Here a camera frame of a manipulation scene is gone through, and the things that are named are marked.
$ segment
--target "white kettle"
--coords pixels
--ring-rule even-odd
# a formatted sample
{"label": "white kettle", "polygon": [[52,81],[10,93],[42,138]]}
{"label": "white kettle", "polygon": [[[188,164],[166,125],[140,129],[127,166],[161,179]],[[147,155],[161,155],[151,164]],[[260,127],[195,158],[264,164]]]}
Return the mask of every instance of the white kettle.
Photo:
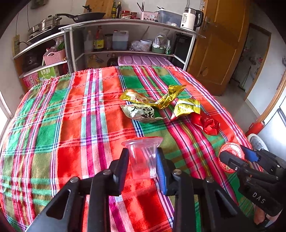
{"label": "white kettle", "polygon": [[195,31],[197,27],[202,25],[203,20],[204,13],[202,11],[186,7],[180,27]]}

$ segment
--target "wok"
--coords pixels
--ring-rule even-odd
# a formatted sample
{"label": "wok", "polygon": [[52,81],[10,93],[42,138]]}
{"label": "wok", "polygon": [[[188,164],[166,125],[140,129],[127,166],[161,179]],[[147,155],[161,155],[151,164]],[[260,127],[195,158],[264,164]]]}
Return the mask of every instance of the wok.
{"label": "wok", "polygon": [[76,23],[82,23],[91,20],[99,20],[102,19],[105,13],[102,12],[91,12],[90,6],[82,6],[83,8],[87,9],[88,12],[79,15],[71,15],[71,14],[55,14],[55,16],[66,16],[75,21]]}

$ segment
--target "power outlet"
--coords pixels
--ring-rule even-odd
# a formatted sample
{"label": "power outlet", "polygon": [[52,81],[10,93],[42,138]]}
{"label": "power outlet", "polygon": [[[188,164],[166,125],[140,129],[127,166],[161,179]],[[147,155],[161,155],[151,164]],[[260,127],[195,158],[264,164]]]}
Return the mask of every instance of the power outlet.
{"label": "power outlet", "polygon": [[20,44],[18,45],[19,42],[20,42],[20,35],[14,36],[12,39],[13,56],[17,55],[20,52]]}

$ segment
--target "transparent cup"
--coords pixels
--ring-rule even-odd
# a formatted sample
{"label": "transparent cup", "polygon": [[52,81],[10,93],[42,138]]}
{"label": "transparent cup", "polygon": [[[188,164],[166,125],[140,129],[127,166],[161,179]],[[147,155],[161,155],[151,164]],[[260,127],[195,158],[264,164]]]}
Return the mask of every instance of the transparent cup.
{"label": "transparent cup", "polygon": [[162,137],[140,137],[121,143],[129,150],[133,179],[156,177],[156,149],[162,141]]}

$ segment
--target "colorful plaid blanket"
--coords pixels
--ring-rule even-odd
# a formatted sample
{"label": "colorful plaid blanket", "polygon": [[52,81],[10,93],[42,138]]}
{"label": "colorful plaid blanket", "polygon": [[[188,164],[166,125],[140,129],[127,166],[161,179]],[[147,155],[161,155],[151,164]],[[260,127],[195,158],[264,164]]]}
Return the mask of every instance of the colorful plaid blanket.
{"label": "colorful plaid blanket", "polygon": [[[124,115],[120,105],[126,102],[119,99],[123,91],[160,99],[168,85],[186,85],[178,98],[199,100],[201,109],[220,122],[220,134],[204,134],[186,116],[169,123],[177,100],[156,111],[155,116],[166,119],[152,124]],[[17,231],[25,230],[72,176],[94,176],[119,158],[122,141],[142,136],[163,137],[163,152],[176,168],[196,178],[213,176],[246,215],[253,215],[252,203],[238,192],[237,176],[218,165],[225,142],[250,146],[230,114],[179,68],[122,66],[51,79],[24,96],[5,133],[0,158],[0,203],[7,220]],[[174,198],[162,195],[158,179],[133,180],[128,169],[122,195],[110,197],[109,206],[112,231],[171,231]],[[198,203],[196,212],[199,231]],[[86,231],[86,210],[84,215]]]}

